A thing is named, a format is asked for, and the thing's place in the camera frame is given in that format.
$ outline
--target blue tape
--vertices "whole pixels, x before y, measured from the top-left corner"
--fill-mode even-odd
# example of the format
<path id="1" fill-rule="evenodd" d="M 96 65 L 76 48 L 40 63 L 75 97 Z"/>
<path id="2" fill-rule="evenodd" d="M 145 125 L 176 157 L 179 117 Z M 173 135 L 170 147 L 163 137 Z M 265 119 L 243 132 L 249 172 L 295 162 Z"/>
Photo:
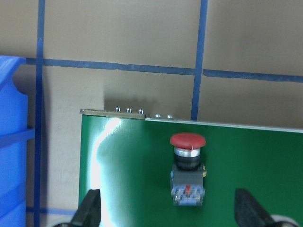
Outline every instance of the blue tape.
<path id="1" fill-rule="evenodd" d="M 36 135 L 34 176 L 34 227 L 40 226 L 41 145 L 42 145 L 42 92 L 43 92 L 43 48 L 44 48 L 45 0 L 39 0 L 37 52 L 36 52 Z"/>
<path id="2" fill-rule="evenodd" d="M 36 65 L 36 58 L 26 58 L 26 65 Z"/>
<path id="3" fill-rule="evenodd" d="M 276 82 L 303 83 L 303 76 L 287 76 L 287 75 L 248 73 L 248 72 L 229 72 L 229 71 L 219 71 L 219 70 L 203 70 L 203 74 L 207 77 L 258 79 L 258 80 L 276 81 Z"/>
<path id="4" fill-rule="evenodd" d="M 25 202 L 26 183 L 22 182 L 0 197 L 0 219 L 10 213 L 19 204 Z"/>
<path id="5" fill-rule="evenodd" d="M 35 130 L 29 129 L 18 131 L 15 133 L 0 136 L 0 148 L 12 145 L 14 143 L 23 142 L 35 137 Z"/>
<path id="6" fill-rule="evenodd" d="M 27 213 L 33 213 L 34 208 L 27 207 Z M 55 214 L 55 215 L 70 215 L 73 216 L 76 211 L 75 210 L 66 210 L 66 209 L 53 209 L 53 208 L 41 208 L 41 214 Z"/>
<path id="7" fill-rule="evenodd" d="M 192 121 L 196 121 L 198 119 L 200 87 L 201 87 L 201 77 L 202 77 L 202 68 L 203 68 L 203 52 L 204 52 L 204 42 L 205 42 L 207 5 L 208 5 L 208 0 L 201 0 L 198 44 L 197 44 L 197 53 L 196 53 L 196 70 L 195 70 L 194 89 L 193 89 L 193 98 L 192 98 L 191 116 L 190 116 L 190 119 Z"/>
<path id="8" fill-rule="evenodd" d="M 71 60 L 45 59 L 44 65 L 101 69 L 101 70 L 123 70 L 123 71 L 137 71 L 137 72 L 167 73 L 167 74 L 179 74 L 179 75 L 195 74 L 195 70 L 189 68 L 152 66 L 152 65 L 124 65 L 118 63 L 97 62 L 97 61 L 71 61 Z"/>

